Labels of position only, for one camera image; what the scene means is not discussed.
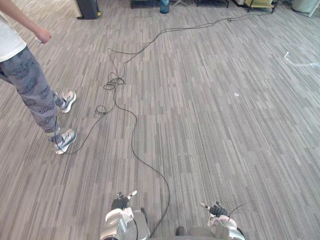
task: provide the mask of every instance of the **person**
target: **person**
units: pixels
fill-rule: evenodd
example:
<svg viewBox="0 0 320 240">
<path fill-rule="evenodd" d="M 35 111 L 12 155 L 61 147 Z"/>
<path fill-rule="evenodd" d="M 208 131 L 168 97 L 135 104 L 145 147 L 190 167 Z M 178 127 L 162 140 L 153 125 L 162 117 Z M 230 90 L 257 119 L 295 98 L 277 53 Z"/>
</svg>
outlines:
<svg viewBox="0 0 320 240">
<path fill-rule="evenodd" d="M 51 34 L 35 24 L 11 0 L 0 0 L 0 78 L 16 87 L 35 122 L 53 144 L 55 153 L 63 154 L 77 134 L 73 129 L 60 133 L 57 107 L 62 113 L 68 113 L 77 98 L 76 93 L 69 91 L 59 96 L 50 88 L 39 63 L 3 13 L 33 32 L 42 44 L 50 40 Z"/>
</svg>

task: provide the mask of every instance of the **patterned pants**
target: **patterned pants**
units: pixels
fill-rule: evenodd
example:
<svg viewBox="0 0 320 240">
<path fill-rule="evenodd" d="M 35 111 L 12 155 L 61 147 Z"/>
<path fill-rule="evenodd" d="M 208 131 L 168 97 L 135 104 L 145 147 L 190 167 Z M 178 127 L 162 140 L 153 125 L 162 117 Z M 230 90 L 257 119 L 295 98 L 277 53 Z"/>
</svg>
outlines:
<svg viewBox="0 0 320 240">
<path fill-rule="evenodd" d="M 51 90 L 28 47 L 12 58 L 0 62 L 0 78 L 14 85 L 24 104 L 29 108 L 36 124 L 48 135 L 54 144 L 62 137 L 57 124 L 57 106 L 65 100 Z"/>
</svg>

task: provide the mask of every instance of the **black cable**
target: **black cable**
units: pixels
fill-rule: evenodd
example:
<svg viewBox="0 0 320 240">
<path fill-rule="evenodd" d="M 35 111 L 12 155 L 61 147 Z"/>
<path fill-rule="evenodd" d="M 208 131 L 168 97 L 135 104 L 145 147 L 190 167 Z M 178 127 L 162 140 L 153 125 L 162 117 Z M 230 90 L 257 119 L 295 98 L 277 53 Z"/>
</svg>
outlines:
<svg viewBox="0 0 320 240">
<path fill-rule="evenodd" d="M 136 228 L 136 239 L 135 240 L 138 240 L 138 235 L 139 235 L 139 231 L 138 231 L 138 224 L 136 222 L 136 220 L 132 217 L 132 220 L 135 224 L 135 228 Z"/>
<path fill-rule="evenodd" d="M 240 207 L 242 207 L 243 205 L 246 205 L 246 204 L 248 204 L 248 203 L 250 203 L 250 201 L 247 201 L 247 202 L 245 202 L 245 203 L 237 206 L 235 209 L 233 209 L 233 210 L 230 212 L 229 216 L 228 216 L 228 218 L 229 218 L 228 221 L 230 221 L 230 216 L 231 216 L 231 214 L 232 214 L 235 210 L 237 210 L 238 208 L 240 208 Z"/>
<path fill-rule="evenodd" d="M 73 151 L 73 152 L 71 152 L 71 153 L 67 153 L 67 152 L 66 152 L 65 154 L 72 155 L 72 154 L 77 153 L 77 152 L 84 146 L 87 138 L 89 137 L 90 133 L 92 132 L 92 130 L 93 130 L 93 128 L 96 126 L 96 124 L 97 124 L 104 116 L 106 116 L 108 113 L 110 113 L 110 112 L 114 109 L 115 106 L 116 106 L 118 109 L 120 109 L 120 110 L 123 110 L 123 111 L 125 111 L 125 112 L 131 113 L 131 114 L 134 116 L 134 118 L 135 118 L 135 124 L 134 124 L 133 130 L 132 130 L 132 135 L 131 135 L 131 150 L 132 150 L 132 152 L 133 152 L 133 155 L 134 155 L 141 163 L 143 163 L 144 165 L 146 165 L 147 167 L 149 167 L 149 168 L 151 168 L 153 171 L 155 171 L 157 174 L 159 174 L 159 175 L 163 178 L 163 180 L 164 180 L 164 182 L 165 182 L 165 185 L 166 185 L 166 187 L 167 187 L 167 190 L 168 190 L 168 202 L 167 202 L 165 211 L 164 211 L 164 213 L 162 214 L 161 219 L 158 221 L 158 223 L 156 224 L 155 228 L 153 229 L 150 237 L 152 237 L 152 236 L 154 235 L 154 233 L 155 233 L 155 231 L 157 230 L 159 224 L 162 222 L 162 220 L 164 219 L 164 217 L 165 217 L 165 215 L 166 215 L 166 213 L 167 213 L 167 211 L 168 211 L 168 208 L 169 208 L 169 205 L 170 205 L 170 199 L 171 199 L 170 188 L 169 188 L 169 184 L 168 184 L 166 178 L 164 177 L 164 175 L 163 175 L 162 173 L 160 173 L 158 170 L 156 170 L 154 167 L 152 167 L 151 165 L 149 165 L 149 164 L 147 164 L 146 162 L 144 162 L 143 160 L 141 160 L 141 159 L 138 157 L 138 155 L 135 153 L 135 151 L 134 151 L 134 148 L 133 148 L 133 136 L 134 136 L 134 132 L 135 132 L 135 129 L 136 129 L 136 126 L 137 126 L 138 118 L 137 118 L 137 116 L 136 116 L 132 111 L 120 107 L 120 106 L 117 104 L 117 101 L 116 101 L 116 98 L 115 98 L 115 96 L 116 96 L 116 91 L 117 91 L 117 87 L 118 87 L 119 85 L 125 84 L 125 81 L 124 81 L 124 79 L 123 79 L 124 76 L 125 76 L 125 74 L 126 74 L 126 67 L 125 67 L 125 65 L 126 65 L 127 63 L 129 63 L 132 59 L 134 59 L 136 56 L 138 56 L 139 54 L 141 54 L 147 47 L 149 47 L 153 42 L 155 42 L 156 39 L 157 39 L 160 35 L 162 35 L 162 34 L 169 33 L 169 32 L 185 31 L 185 30 L 204 29 L 204 28 L 212 27 L 212 26 L 214 26 L 215 24 L 217 24 L 217 23 L 219 23 L 219 22 L 221 22 L 221 21 L 224 21 L 224 20 L 226 20 L 228 23 L 231 23 L 231 22 L 236 22 L 236 21 L 242 21 L 242 20 L 250 19 L 250 18 L 252 18 L 252 16 L 261 17 L 261 16 L 264 16 L 264 15 L 269 15 L 269 13 L 262 13 L 262 14 L 246 13 L 245 15 L 242 15 L 242 16 L 239 16 L 239 17 L 225 17 L 225 18 L 218 19 L 218 20 L 216 20 L 215 22 L 207 22 L 207 23 L 205 23 L 205 24 L 200 24 L 200 25 L 196 25 L 196 26 L 192 26 L 192 27 L 166 28 L 166 29 L 161 30 L 161 31 L 155 36 L 155 38 L 154 38 L 152 41 L 147 42 L 147 43 L 143 46 L 143 48 L 142 48 L 141 50 L 137 51 L 137 52 L 122 52 L 122 51 L 113 50 L 113 49 L 111 49 L 111 48 L 108 48 L 108 49 L 107 49 L 107 54 L 108 54 L 109 58 L 110 58 L 111 61 L 112 61 L 112 65 L 113 65 L 113 67 L 115 68 L 116 73 L 115 73 L 115 72 L 110 72 L 110 73 L 108 74 L 108 77 L 107 77 L 107 80 L 108 80 L 108 81 L 107 81 L 107 83 L 103 86 L 103 89 L 109 90 L 109 91 L 110 91 L 110 90 L 113 90 L 113 106 L 112 106 L 112 108 L 111 108 L 110 110 L 107 111 L 106 107 L 104 107 L 103 105 L 98 105 L 98 106 L 95 108 L 95 113 L 100 114 L 100 115 L 102 115 L 102 116 L 99 117 L 98 120 L 93 124 L 93 126 L 91 127 L 89 133 L 87 134 L 87 136 L 86 136 L 86 138 L 84 139 L 84 141 L 83 141 L 83 143 L 81 144 L 81 146 L 80 146 L 77 150 L 75 150 L 75 151 Z M 117 69 L 117 67 L 116 67 L 116 65 L 115 65 L 114 60 L 111 58 L 111 56 L 110 56 L 110 54 L 109 54 L 109 51 L 112 51 L 112 52 L 118 53 L 118 54 L 132 55 L 132 57 L 129 58 L 129 60 L 127 60 L 127 61 L 125 61 L 125 62 L 122 63 L 122 67 L 123 67 L 123 74 L 122 74 L 122 76 L 119 76 L 118 69 Z M 55 127 L 57 127 L 57 117 L 55 118 Z M 61 148 L 58 146 L 58 143 L 57 143 L 57 140 L 56 140 L 56 133 L 54 133 L 54 138 L 55 138 L 55 143 L 56 143 L 57 147 L 61 150 Z"/>
</svg>

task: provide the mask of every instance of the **blue bottle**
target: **blue bottle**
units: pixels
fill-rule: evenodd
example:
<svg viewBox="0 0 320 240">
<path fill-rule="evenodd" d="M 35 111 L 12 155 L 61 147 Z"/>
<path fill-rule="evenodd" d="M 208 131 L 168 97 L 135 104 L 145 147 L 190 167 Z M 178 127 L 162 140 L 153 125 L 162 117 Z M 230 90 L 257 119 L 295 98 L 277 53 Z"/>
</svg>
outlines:
<svg viewBox="0 0 320 240">
<path fill-rule="evenodd" d="M 160 12 L 167 14 L 169 12 L 170 0 L 160 0 Z"/>
</svg>

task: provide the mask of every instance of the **white sneaker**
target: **white sneaker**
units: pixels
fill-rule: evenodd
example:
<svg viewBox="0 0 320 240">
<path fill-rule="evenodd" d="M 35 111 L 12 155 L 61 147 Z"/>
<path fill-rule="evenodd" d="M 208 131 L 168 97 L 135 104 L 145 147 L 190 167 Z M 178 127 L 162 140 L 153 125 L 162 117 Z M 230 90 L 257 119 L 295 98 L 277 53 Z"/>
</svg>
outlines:
<svg viewBox="0 0 320 240">
<path fill-rule="evenodd" d="M 61 134 L 61 136 L 62 141 L 54 145 L 56 154 L 64 154 L 68 150 L 70 144 L 72 144 L 76 140 L 77 133 L 75 130 L 69 129 L 65 133 Z"/>
<path fill-rule="evenodd" d="M 77 96 L 74 91 L 69 91 L 66 95 L 62 95 L 62 97 L 65 100 L 65 104 L 61 107 L 61 111 L 66 114 L 70 111 L 71 105 L 75 102 Z"/>
</svg>

